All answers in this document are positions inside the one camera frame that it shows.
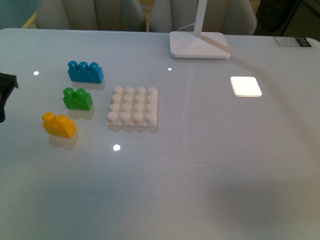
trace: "lamp arm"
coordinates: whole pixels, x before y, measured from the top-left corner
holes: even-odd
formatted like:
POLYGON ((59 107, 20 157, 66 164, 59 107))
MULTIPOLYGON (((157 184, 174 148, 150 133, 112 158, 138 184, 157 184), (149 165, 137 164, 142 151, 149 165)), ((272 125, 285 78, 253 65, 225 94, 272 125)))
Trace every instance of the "lamp arm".
POLYGON ((205 13, 207 8, 208 0, 199 0, 198 6, 196 9, 196 16, 195 16, 195 25, 193 30, 193 35, 197 38, 200 37, 202 32, 202 27, 204 25, 205 13))

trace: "glossy table surface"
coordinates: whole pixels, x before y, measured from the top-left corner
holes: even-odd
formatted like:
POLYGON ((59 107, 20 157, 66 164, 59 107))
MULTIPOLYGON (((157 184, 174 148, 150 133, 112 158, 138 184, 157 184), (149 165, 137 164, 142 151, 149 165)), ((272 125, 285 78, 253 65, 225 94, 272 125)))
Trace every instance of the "glossy table surface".
POLYGON ((225 37, 231 57, 205 60, 172 58, 169 34, 1 30, 19 89, 0 123, 0 239, 319 239, 320 43, 225 37), (103 83, 71 82, 70 60, 99 63, 103 83), (235 96, 232 76, 262 96, 235 96), (156 87, 157 128, 108 127, 115 86, 156 87), (68 110, 67 87, 92 109, 68 110), (46 112, 75 136, 47 134, 46 112))

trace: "chair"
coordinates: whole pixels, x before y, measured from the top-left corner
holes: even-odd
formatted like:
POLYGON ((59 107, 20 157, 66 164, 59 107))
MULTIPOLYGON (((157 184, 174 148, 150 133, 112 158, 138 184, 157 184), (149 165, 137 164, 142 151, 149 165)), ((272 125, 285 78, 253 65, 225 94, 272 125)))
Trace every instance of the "chair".
POLYGON ((139 0, 41 0, 39 29, 146 31, 139 0))
MULTIPOLYGON (((149 30, 169 33, 195 22, 197 0, 155 0, 149 30)), ((208 0, 203 32, 253 35, 257 19, 249 0, 208 0)), ((193 27, 183 31, 193 31, 193 27)))

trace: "green building block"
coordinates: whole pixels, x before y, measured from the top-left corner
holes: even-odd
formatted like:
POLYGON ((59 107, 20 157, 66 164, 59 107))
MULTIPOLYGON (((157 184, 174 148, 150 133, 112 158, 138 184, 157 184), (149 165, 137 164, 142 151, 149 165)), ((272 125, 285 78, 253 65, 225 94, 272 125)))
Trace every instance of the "green building block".
POLYGON ((89 111, 93 104, 90 93, 83 88, 74 91, 73 88, 67 87, 63 90, 63 95, 63 102, 67 109, 89 111))

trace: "lamp base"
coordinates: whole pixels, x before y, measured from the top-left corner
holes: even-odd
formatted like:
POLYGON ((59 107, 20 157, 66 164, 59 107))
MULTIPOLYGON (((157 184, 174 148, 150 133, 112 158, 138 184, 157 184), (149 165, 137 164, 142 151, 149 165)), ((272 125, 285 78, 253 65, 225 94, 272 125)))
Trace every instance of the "lamp base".
POLYGON ((170 51, 174 58, 227 59, 231 51, 225 36, 220 32, 170 32, 170 51))

